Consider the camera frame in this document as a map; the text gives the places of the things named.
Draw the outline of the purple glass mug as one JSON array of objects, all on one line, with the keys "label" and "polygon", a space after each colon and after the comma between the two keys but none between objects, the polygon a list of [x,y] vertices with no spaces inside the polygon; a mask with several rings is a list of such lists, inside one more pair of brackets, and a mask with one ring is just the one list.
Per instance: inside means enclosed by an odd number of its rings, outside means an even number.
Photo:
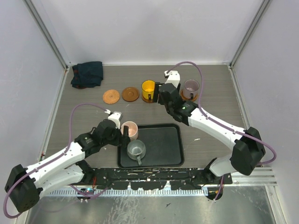
[{"label": "purple glass mug", "polygon": [[184,82],[182,95],[187,99],[195,99],[198,94],[199,83],[194,79],[189,79]]}]

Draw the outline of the pink ceramic mug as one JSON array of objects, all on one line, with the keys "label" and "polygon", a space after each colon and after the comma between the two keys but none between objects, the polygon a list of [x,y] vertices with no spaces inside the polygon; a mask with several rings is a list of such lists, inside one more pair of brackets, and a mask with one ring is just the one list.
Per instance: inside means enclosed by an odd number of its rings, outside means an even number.
[{"label": "pink ceramic mug", "polygon": [[138,138],[138,126],[133,121],[124,122],[121,125],[121,134],[124,134],[124,126],[128,127],[128,136],[131,140],[136,140]]}]

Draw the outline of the yellow mug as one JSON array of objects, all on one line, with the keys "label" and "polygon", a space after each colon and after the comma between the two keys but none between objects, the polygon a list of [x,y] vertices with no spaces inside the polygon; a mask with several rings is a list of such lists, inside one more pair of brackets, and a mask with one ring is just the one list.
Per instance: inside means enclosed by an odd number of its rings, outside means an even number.
[{"label": "yellow mug", "polygon": [[152,100],[154,96],[155,82],[146,80],[142,83],[142,97],[146,100]]}]

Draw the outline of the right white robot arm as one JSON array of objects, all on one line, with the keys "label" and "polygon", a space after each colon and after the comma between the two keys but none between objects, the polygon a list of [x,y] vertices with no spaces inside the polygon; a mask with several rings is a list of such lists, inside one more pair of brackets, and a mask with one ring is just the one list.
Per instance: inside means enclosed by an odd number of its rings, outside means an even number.
[{"label": "right white robot arm", "polygon": [[228,173],[250,175],[265,155],[260,134],[255,128],[245,130],[209,114],[196,103],[183,100],[171,83],[156,84],[153,101],[164,105],[167,113],[177,122],[204,131],[232,151],[211,160],[205,167],[205,179],[211,184],[217,183],[221,176]]}]

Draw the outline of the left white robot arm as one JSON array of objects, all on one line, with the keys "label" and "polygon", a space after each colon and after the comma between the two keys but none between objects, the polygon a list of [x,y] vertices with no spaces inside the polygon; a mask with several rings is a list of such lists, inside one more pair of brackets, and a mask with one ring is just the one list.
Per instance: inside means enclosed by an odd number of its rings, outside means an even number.
[{"label": "left white robot arm", "polygon": [[13,218],[7,211],[8,200],[23,213],[55,189],[78,182],[90,184],[94,170],[85,159],[106,145],[127,147],[129,142],[128,127],[120,129],[113,121],[105,119],[49,158],[27,167],[14,166],[5,185],[7,195],[3,211],[6,217]]}]

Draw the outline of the grey glass mug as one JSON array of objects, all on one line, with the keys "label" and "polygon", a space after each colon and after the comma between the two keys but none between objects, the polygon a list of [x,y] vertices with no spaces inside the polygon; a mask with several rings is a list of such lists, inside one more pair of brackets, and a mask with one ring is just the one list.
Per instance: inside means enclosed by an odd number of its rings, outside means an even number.
[{"label": "grey glass mug", "polygon": [[142,159],[146,155],[146,146],[141,140],[133,140],[128,144],[127,154],[130,159],[137,161],[138,166],[141,166]]}]

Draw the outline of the light cork coaster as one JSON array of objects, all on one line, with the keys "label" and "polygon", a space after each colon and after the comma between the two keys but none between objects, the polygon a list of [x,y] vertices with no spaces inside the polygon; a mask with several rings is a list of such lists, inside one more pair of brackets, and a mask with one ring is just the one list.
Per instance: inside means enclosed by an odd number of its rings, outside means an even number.
[{"label": "light cork coaster", "polygon": [[104,94],[103,94],[103,101],[106,104],[115,104],[119,101],[120,99],[120,94],[117,90],[107,90]]}]

